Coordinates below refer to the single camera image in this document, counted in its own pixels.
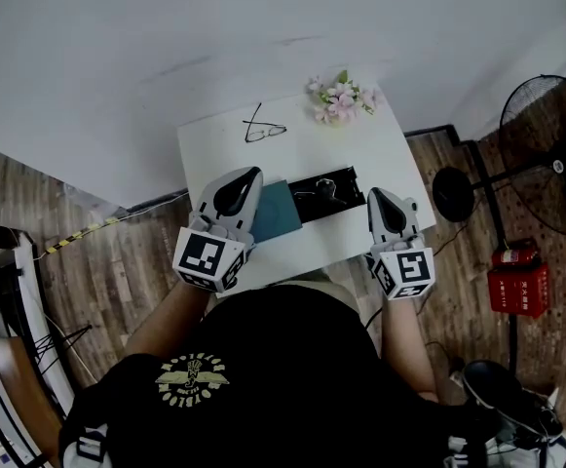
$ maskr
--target person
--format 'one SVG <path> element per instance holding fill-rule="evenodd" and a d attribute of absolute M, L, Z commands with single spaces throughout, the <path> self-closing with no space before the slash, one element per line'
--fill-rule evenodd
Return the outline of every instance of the person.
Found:
<path fill-rule="evenodd" d="M 203 317 L 208 299 L 178 282 L 123 360 L 77 395 L 59 436 L 64 466 L 102 464 L 73 460 L 86 451 L 78 439 L 100 442 L 97 460 L 114 467 L 442 466 L 446 407 L 412 299 L 384 301 L 382 359 L 343 287 L 282 283 Z"/>

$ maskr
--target white table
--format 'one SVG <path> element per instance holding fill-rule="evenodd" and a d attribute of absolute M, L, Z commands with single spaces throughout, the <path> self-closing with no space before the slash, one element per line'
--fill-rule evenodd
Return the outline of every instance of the white table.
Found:
<path fill-rule="evenodd" d="M 287 132 L 245 143 L 256 105 L 178 128 L 187 185 L 195 206 L 212 180 L 241 167 L 257 166 L 264 183 L 289 182 L 354 166 L 367 196 L 383 187 L 414 198 L 421 229 L 436 224 L 430 199 L 393 111 L 381 105 L 362 112 L 347 127 L 319 125 L 306 95 L 265 102 L 254 121 L 283 124 Z M 373 244 L 366 205 L 303 224 L 302 229 L 260 243 L 225 295 L 260 288 L 369 251 Z"/>

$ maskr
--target electric fan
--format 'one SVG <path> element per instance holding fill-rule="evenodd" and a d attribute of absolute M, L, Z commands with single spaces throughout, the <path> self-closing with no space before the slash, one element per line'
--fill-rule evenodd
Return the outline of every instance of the electric fan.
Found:
<path fill-rule="evenodd" d="M 501 117 L 499 149 L 506 170 L 486 181 L 471 184 L 454 168 L 436 174 L 433 195 L 440 214 L 451 221 L 467 219 L 475 189 L 509 178 L 527 209 L 566 235 L 566 78 L 538 76 L 511 94 Z"/>

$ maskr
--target black t-shirt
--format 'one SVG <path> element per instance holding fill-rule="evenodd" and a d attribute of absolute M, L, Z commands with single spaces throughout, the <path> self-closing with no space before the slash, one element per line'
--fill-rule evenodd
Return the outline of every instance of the black t-shirt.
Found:
<path fill-rule="evenodd" d="M 60 449 L 107 423 L 115 467 L 348 457 L 433 466 L 444 421 L 378 358 L 354 310 L 276 286 L 224 301 L 169 362 L 135 355 L 115 366 L 75 399 Z"/>

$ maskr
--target fan stand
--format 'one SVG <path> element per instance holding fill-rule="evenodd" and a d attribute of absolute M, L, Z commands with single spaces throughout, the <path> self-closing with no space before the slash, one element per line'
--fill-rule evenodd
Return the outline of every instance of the fan stand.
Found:
<path fill-rule="evenodd" d="M 500 180 L 518 176 L 540 166 L 551 167 L 558 175 L 566 178 L 566 141 L 558 141 L 548 153 L 542 153 L 538 159 L 507 172 L 483 178 L 477 183 L 471 183 L 461 170 L 445 167 L 436 173 L 432 183 L 434 204 L 447 220 L 462 222 L 472 214 L 476 189 L 488 188 Z"/>

